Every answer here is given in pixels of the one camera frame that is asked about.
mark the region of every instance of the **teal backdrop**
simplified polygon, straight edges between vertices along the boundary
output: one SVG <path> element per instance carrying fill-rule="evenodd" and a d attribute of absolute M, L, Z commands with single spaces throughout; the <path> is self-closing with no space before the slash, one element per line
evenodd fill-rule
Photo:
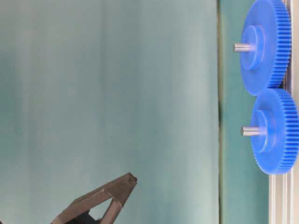
<path fill-rule="evenodd" d="M 242 14 L 225 7 L 234 21 L 223 30 L 233 40 Z M 73 199 L 128 171 L 138 185 L 117 224 L 217 224 L 216 13 L 216 1 L 206 0 L 1 1 L 3 224 L 50 223 Z M 244 113 L 229 119 L 232 135 L 251 103 L 241 102 L 248 95 L 237 62 L 226 66 L 233 71 L 227 97 L 236 100 L 223 116 L 230 107 Z M 259 175 L 247 193 L 261 196 L 257 168 L 236 179 L 244 163 L 255 168 L 249 147 L 227 148 L 233 156 L 225 169 L 238 169 L 225 183 L 245 190 Z M 226 205 L 250 207 L 252 200 L 237 200 L 242 192 Z"/>
<path fill-rule="evenodd" d="M 240 135 L 241 126 L 250 124 L 255 98 L 244 89 L 239 55 L 233 53 L 253 2 L 218 0 L 222 224 L 268 223 L 268 175 L 256 165 L 250 138 Z"/>

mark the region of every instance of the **metal axle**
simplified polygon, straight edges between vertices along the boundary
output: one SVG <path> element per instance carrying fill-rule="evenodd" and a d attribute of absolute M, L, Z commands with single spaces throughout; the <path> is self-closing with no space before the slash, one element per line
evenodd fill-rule
<path fill-rule="evenodd" d="M 250 52 L 250 44 L 234 43 L 234 52 Z"/>
<path fill-rule="evenodd" d="M 242 136 L 257 136 L 259 134 L 260 134 L 259 127 L 250 127 L 250 126 L 241 127 Z"/>

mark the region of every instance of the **aluminum rail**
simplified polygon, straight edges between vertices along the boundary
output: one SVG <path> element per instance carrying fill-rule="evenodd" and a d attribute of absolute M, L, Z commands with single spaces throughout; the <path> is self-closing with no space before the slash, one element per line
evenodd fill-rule
<path fill-rule="evenodd" d="M 299 1 L 283 0 L 292 21 L 292 54 L 284 79 L 299 108 Z M 269 176 L 269 224 L 299 224 L 299 163 L 284 175 Z"/>

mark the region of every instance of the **plastic gear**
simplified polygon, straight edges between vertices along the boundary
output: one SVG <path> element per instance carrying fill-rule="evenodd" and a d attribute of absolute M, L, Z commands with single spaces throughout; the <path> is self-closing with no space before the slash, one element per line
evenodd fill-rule
<path fill-rule="evenodd" d="M 256 0 L 251 6 L 241 43 L 250 52 L 240 53 L 241 73 L 248 93 L 257 96 L 281 84 L 291 53 L 289 13 L 281 0 Z"/>
<path fill-rule="evenodd" d="M 250 125 L 259 127 L 251 145 L 260 169 L 267 174 L 287 173 L 299 147 L 299 118 L 290 94 L 283 89 L 264 90 L 255 101 Z"/>

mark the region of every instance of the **teal curtain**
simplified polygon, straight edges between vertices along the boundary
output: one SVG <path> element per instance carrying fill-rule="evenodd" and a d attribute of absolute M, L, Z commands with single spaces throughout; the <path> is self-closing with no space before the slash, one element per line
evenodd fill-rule
<path fill-rule="evenodd" d="M 3 0 L 3 224 L 50 223 L 128 171 L 138 185 L 116 223 L 217 224 L 216 13 L 206 0 Z"/>

